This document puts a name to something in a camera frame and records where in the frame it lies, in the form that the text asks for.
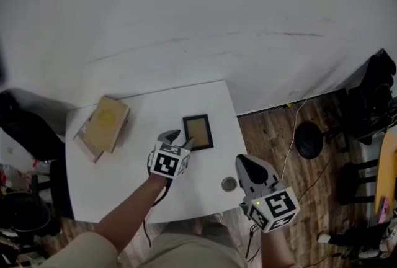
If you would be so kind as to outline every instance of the sleeve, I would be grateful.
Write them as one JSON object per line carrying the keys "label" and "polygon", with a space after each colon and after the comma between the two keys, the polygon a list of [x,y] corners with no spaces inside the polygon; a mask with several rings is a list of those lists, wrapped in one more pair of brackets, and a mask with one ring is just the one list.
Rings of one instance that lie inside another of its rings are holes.
{"label": "sleeve", "polygon": [[99,234],[83,233],[60,252],[47,259],[42,268],[112,268],[117,266],[117,250]]}

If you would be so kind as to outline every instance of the white marker cube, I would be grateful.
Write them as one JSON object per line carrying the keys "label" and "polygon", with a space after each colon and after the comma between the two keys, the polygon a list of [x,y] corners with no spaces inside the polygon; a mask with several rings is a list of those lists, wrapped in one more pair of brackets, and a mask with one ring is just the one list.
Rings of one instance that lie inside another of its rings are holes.
{"label": "white marker cube", "polygon": [[157,141],[150,172],[175,179],[186,169],[189,156],[189,150]]}
{"label": "white marker cube", "polygon": [[248,207],[248,217],[264,233],[287,225],[300,211],[291,187],[251,200]]}

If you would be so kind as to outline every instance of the black stool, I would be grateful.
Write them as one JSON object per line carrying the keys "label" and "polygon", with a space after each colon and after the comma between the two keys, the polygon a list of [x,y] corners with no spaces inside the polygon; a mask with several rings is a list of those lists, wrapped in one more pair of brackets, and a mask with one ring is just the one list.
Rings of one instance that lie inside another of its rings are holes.
{"label": "black stool", "polygon": [[346,163],[336,181],[336,198],[339,204],[374,203],[375,196],[355,196],[360,184],[376,182],[377,177],[360,177],[359,170],[372,168],[378,165],[378,159],[365,163]]}

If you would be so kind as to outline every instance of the wooden table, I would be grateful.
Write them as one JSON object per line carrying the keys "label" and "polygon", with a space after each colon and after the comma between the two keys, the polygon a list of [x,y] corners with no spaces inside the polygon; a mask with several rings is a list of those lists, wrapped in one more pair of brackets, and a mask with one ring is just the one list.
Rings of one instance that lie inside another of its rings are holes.
{"label": "wooden table", "polygon": [[237,179],[236,156],[246,153],[224,81],[154,92],[122,102],[131,108],[124,134],[113,154],[104,153],[96,164],[89,162],[73,141],[95,106],[68,114],[66,168],[76,220],[97,223],[126,199],[147,179],[146,160],[158,135],[181,129],[174,143],[182,145],[182,118],[198,114],[208,115],[214,148],[192,152],[188,169],[152,209],[148,223],[184,220],[238,207],[243,190],[237,187],[225,192],[221,187],[224,178]]}
{"label": "wooden table", "polygon": [[397,137],[393,131],[386,132],[382,141],[378,160],[378,175],[375,189],[375,214],[378,213],[380,200],[388,197],[390,201],[389,212],[395,204],[395,185],[397,177],[396,165]]}

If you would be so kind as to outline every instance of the beige shirt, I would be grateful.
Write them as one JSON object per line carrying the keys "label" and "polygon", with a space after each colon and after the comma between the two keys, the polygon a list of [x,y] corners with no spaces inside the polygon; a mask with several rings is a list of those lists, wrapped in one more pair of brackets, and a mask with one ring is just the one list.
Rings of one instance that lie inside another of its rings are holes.
{"label": "beige shirt", "polygon": [[[95,233],[83,233],[55,254],[42,268],[116,268],[117,251],[111,242]],[[232,248],[204,238],[162,234],[153,241],[140,268],[247,268],[245,258]]]}

